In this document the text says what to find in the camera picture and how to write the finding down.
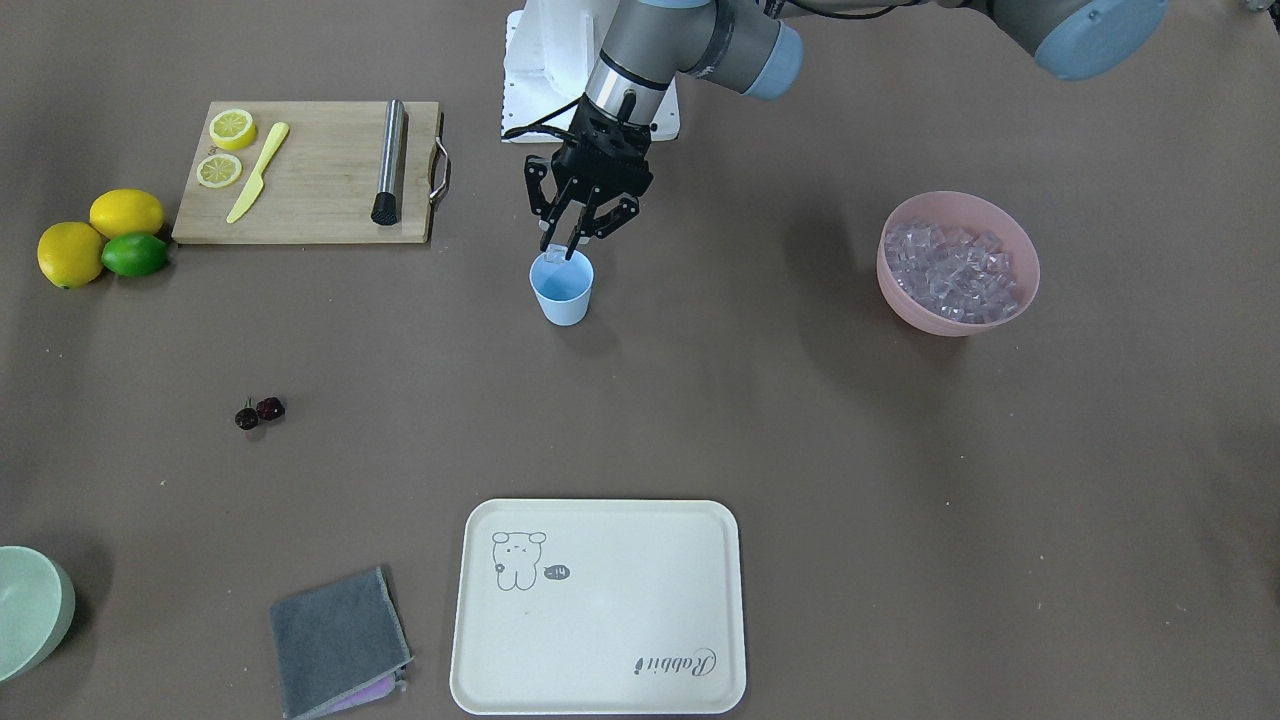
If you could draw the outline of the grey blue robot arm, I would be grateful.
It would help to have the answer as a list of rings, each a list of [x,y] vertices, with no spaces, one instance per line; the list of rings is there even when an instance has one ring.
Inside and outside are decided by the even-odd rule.
[[[1165,1],[959,1],[1064,81],[1100,76],[1128,59],[1158,28]],[[517,120],[506,140],[544,135],[559,141],[549,158],[530,155],[524,179],[541,232],[554,249],[568,208],[580,206],[561,245],[604,238],[632,220],[653,176],[646,154],[660,104],[677,76],[705,79],[771,101],[796,79],[804,55],[788,15],[873,20],[897,1],[620,1],[584,87],[545,115]]]

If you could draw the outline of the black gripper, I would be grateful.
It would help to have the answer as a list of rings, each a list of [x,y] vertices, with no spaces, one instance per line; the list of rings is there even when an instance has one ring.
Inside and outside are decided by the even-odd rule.
[[[526,156],[524,181],[530,211],[541,231],[539,250],[547,251],[564,210],[582,201],[566,259],[579,245],[604,238],[640,211],[653,173],[646,161],[652,128],[623,123],[596,108],[588,97],[576,102],[568,138],[552,158]]]

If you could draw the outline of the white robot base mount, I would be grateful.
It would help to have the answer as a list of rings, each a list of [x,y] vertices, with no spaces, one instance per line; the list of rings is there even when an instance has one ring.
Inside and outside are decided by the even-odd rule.
[[[617,6],[617,1],[526,1],[508,14],[503,132],[577,101]]]

